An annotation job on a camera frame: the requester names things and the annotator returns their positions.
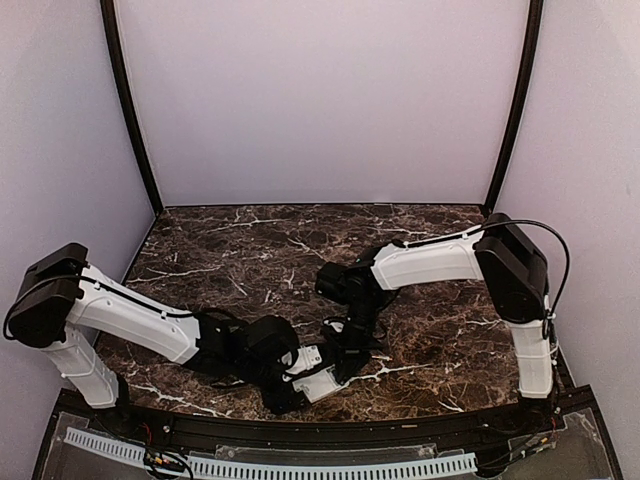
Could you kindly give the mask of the white remote control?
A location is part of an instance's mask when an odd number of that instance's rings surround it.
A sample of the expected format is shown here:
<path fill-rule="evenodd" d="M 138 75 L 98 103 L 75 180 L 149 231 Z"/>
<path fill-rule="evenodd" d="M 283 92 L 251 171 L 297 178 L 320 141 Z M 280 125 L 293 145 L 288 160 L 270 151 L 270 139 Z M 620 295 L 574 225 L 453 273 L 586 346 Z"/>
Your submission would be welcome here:
<path fill-rule="evenodd" d="M 335 368 L 328 367 L 313 375 L 295 380 L 292 385 L 296 392 L 304 394 L 310 403 L 316 403 L 346 387 L 335 379 Z"/>

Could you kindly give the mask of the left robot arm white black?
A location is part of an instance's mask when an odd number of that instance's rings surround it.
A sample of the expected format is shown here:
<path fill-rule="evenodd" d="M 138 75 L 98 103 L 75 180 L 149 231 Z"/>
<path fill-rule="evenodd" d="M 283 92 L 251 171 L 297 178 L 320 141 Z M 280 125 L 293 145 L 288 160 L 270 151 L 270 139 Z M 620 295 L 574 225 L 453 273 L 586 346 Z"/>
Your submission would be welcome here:
<path fill-rule="evenodd" d="M 89 327 L 151 350 L 170 362 L 220 379 L 233 376 L 257 387 L 275 415 L 304 408 L 309 399 L 285 380 L 300 343 L 287 320 L 265 316 L 252 323 L 220 308 L 183 311 L 134 292 L 87 260 L 69 243 L 32 264 L 9 308 L 3 335 L 39 349 L 120 436 L 141 427 L 127 403 L 126 381 L 110 370 L 84 337 Z"/>

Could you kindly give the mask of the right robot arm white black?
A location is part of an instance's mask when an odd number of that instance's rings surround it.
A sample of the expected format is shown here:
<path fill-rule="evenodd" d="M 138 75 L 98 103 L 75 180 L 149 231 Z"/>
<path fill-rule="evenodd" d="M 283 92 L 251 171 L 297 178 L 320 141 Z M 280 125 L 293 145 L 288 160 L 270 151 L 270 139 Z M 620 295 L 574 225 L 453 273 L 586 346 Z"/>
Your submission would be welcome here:
<path fill-rule="evenodd" d="M 519 372 L 518 392 L 525 400 L 510 413 L 521 434 L 534 432 L 549 416 L 557 345 L 553 323 L 566 285 L 551 288 L 548 260 L 525 233 L 542 229 L 562 248 L 562 235 L 547 224 L 490 215 L 484 223 L 457 233 L 421 241 L 394 240 L 365 250 L 347 265 L 325 263 L 315 290 L 347 308 L 337 323 L 323 323 L 333 355 L 334 378 L 347 383 L 381 347 L 374 336 L 379 314 L 401 289 L 449 281 L 485 285 L 499 319 L 513 340 Z"/>

